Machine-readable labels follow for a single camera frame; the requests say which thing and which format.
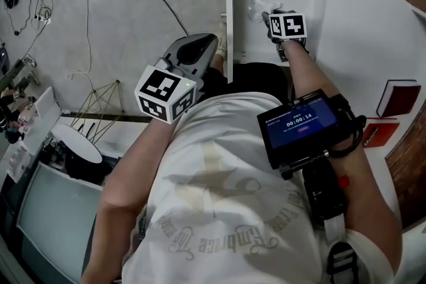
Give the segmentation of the dark red hardcover book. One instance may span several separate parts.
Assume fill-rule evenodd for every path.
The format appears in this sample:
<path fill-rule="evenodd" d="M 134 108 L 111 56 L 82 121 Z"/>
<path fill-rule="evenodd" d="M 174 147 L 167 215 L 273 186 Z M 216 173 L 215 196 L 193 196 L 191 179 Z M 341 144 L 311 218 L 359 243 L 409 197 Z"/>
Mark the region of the dark red hardcover book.
<path fill-rule="evenodd" d="M 409 114 L 420 90 L 421 85 L 416 80 L 388 80 L 377 106 L 376 114 L 380 118 Z"/>

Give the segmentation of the person's left forearm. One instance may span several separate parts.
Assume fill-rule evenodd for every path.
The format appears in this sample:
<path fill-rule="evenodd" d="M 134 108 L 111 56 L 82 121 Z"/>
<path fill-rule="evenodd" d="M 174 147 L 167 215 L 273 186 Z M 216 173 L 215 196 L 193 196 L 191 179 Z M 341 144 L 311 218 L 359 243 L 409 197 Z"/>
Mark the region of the person's left forearm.
<path fill-rule="evenodd" d="M 107 177 L 101 196 L 102 209 L 131 212 L 142 209 L 176 126 L 177 123 L 150 121 Z"/>

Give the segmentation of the person's black shorts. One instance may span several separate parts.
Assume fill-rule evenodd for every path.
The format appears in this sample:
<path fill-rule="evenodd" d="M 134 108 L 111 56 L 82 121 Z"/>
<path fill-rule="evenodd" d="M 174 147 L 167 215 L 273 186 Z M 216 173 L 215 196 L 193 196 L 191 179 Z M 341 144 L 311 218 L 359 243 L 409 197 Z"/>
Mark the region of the person's black shorts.
<path fill-rule="evenodd" d="M 246 63 L 234 65 L 231 83 L 217 69 L 209 67 L 204 73 L 203 95 L 198 102 L 224 94 L 263 92 L 277 98 L 282 104 L 289 102 L 288 80 L 284 69 L 270 63 Z"/>

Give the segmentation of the person in white shirt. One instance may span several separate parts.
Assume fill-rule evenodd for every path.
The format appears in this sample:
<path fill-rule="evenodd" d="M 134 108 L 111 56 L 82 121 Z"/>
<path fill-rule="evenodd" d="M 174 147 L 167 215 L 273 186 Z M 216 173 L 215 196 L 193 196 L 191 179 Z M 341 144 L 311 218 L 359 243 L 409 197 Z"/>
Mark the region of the person in white shirt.
<path fill-rule="evenodd" d="M 231 94 L 182 117 L 123 284 L 325 282 L 325 241 L 302 184 L 271 168 L 260 132 L 257 116 L 278 105 L 269 94 Z"/>

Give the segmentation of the grey framed glass panel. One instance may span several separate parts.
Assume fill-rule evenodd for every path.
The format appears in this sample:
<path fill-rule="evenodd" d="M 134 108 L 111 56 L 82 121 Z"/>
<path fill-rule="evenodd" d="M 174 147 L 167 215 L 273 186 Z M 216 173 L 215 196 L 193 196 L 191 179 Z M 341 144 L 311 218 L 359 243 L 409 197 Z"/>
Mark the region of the grey framed glass panel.
<path fill-rule="evenodd" d="M 102 187 L 38 163 L 17 218 L 17 227 L 69 281 L 81 278 Z"/>

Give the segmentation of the white cardboard box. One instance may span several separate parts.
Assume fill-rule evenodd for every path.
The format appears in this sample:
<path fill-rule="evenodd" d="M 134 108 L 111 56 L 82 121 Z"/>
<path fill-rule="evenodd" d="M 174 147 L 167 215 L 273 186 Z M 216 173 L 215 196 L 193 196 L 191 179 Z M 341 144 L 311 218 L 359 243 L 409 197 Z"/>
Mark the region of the white cardboard box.
<path fill-rule="evenodd" d="M 51 86 L 38 98 L 32 109 L 35 115 L 23 127 L 24 140 L 10 145 L 0 161 L 0 170 L 4 170 L 15 183 L 21 179 L 31 158 L 36 156 L 62 114 Z"/>

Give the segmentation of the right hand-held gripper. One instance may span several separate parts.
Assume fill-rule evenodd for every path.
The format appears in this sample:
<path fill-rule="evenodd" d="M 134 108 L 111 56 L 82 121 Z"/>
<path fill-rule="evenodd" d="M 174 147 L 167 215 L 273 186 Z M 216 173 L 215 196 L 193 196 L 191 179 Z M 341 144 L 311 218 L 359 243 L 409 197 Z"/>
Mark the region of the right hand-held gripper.
<path fill-rule="evenodd" d="M 262 20 L 268 30 L 267 37 L 276 45 L 278 56 L 282 62 L 287 61 L 284 48 L 281 46 L 284 41 L 296 41 L 307 51 L 308 31 L 303 13 L 274 9 L 270 14 L 264 11 Z"/>

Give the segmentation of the person's right forearm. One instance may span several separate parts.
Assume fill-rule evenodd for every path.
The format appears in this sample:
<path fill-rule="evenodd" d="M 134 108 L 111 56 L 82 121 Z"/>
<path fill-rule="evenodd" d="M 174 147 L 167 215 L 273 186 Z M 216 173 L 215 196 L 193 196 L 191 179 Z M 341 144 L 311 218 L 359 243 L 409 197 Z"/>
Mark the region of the person's right forearm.
<path fill-rule="evenodd" d="M 297 98 L 319 89 L 323 90 L 329 98 L 339 94 L 338 88 L 316 65 L 299 42 L 294 40 L 283 41 L 281 46 L 289 62 Z"/>

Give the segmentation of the bright red hardcover book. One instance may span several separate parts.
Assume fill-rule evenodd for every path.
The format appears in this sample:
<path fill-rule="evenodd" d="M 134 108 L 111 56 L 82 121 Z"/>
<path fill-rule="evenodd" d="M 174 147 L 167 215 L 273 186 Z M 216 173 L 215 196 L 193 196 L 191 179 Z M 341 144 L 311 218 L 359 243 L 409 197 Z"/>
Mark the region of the bright red hardcover book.
<path fill-rule="evenodd" d="M 363 132 L 363 139 L 361 141 L 363 148 L 377 148 L 385 146 L 398 127 L 398 122 L 369 123 Z"/>

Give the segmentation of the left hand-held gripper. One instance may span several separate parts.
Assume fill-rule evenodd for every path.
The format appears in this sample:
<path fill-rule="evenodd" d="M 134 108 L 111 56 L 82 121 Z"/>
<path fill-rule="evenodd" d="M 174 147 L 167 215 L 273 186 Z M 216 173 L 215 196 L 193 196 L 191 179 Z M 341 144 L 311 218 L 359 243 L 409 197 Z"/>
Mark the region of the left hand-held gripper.
<path fill-rule="evenodd" d="M 212 33 L 198 33 L 174 41 L 155 65 L 148 65 L 134 95 L 140 111 L 172 124 L 202 96 L 202 77 L 218 45 Z"/>

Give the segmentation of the person's white shoe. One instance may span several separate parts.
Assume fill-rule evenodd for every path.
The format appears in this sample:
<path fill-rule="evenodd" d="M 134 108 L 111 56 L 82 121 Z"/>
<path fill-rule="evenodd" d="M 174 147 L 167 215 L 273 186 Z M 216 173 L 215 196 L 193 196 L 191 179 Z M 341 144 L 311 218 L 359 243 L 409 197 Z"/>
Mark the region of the person's white shoe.
<path fill-rule="evenodd" d="M 218 45 L 216 48 L 216 55 L 220 55 L 224 60 L 227 59 L 227 25 L 224 22 L 220 22 L 219 26 L 215 32 L 215 35 L 218 39 Z"/>

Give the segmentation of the white desk with hutch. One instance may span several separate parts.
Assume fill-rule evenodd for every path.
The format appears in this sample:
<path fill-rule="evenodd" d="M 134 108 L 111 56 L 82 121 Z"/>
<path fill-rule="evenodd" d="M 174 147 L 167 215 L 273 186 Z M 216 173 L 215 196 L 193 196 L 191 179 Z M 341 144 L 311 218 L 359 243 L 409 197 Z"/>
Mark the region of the white desk with hutch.
<path fill-rule="evenodd" d="M 406 0 L 325 0 L 316 61 L 356 115 L 373 118 L 389 80 L 416 80 L 421 91 L 385 146 L 365 152 L 379 189 L 399 217 L 385 157 L 426 101 L 426 13 Z"/>

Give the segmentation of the clear plastic bag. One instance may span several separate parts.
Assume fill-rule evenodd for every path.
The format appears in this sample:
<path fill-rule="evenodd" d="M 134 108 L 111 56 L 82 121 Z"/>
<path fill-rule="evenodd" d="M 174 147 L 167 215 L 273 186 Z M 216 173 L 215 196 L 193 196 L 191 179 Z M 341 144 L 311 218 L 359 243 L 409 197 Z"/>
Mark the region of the clear plastic bag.
<path fill-rule="evenodd" d="M 247 12 L 249 20 L 254 23 L 261 23 L 262 13 L 266 12 L 267 14 L 273 13 L 276 9 L 281 9 L 282 4 L 280 2 L 269 3 L 262 0 L 248 0 L 247 2 Z"/>

